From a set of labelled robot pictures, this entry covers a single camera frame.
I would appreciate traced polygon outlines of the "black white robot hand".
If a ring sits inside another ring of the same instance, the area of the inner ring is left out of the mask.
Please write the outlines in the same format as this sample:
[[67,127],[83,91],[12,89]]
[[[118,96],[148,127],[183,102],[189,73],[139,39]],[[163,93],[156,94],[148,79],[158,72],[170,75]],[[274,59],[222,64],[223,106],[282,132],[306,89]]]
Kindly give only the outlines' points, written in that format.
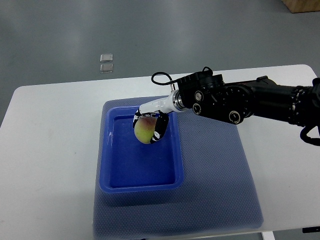
[[187,108],[183,105],[178,90],[172,91],[167,97],[152,100],[140,105],[133,117],[132,127],[134,129],[137,121],[142,117],[155,117],[155,130],[150,144],[158,142],[165,135],[169,124],[169,114],[176,112],[182,113]]

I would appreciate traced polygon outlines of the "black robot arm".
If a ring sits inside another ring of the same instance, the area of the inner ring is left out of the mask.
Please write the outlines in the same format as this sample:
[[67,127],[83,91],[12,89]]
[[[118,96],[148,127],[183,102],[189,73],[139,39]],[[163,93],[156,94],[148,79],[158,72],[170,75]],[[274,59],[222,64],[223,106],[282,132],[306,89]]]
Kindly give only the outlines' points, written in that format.
[[300,138],[319,146],[320,139],[308,133],[320,127],[320,79],[312,86],[278,85],[267,76],[255,80],[225,83],[221,74],[214,75],[209,67],[173,80],[177,84],[178,105],[196,115],[230,124],[257,116],[302,127]]

